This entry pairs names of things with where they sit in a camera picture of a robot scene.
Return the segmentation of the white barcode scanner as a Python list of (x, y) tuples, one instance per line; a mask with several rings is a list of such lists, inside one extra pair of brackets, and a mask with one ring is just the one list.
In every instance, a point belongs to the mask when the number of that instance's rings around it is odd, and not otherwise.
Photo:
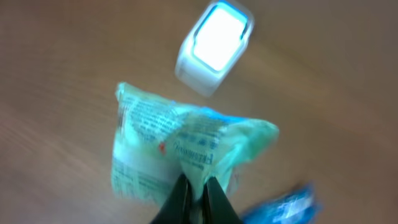
[(237, 1), (211, 1), (180, 47), (176, 77), (209, 97), (245, 52), (254, 16)]

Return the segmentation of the blue snack packet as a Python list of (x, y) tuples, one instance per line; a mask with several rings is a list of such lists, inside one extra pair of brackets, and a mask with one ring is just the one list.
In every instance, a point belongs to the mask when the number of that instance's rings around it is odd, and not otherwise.
[(319, 211), (313, 185), (305, 184), (250, 208), (241, 219), (245, 224), (308, 224)]

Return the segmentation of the light teal snack packet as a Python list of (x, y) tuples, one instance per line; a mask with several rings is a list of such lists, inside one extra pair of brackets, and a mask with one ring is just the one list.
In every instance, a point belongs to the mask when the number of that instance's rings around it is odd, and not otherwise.
[(116, 194), (144, 202), (164, 204), (181, 174), (194, 199), (212, 177), (229, 192), (237, 166), (254, 160), (279, 135), (268, 121), (179, 103), (125, 82), (116, 98), (111, 185)]

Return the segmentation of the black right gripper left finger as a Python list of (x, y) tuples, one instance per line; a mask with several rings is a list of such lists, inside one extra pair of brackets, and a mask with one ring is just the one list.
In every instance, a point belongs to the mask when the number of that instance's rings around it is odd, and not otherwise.
[(150, 224), (189, 224), (192, 207), (192, 187), (181, 174), (169, 197)]

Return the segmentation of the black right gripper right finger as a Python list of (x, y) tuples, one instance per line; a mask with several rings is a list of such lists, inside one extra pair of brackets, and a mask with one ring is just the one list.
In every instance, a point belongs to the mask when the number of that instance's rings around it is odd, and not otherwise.
[(204, 224), (243, 224), (216, 177), (204, 186), (202, 209)]

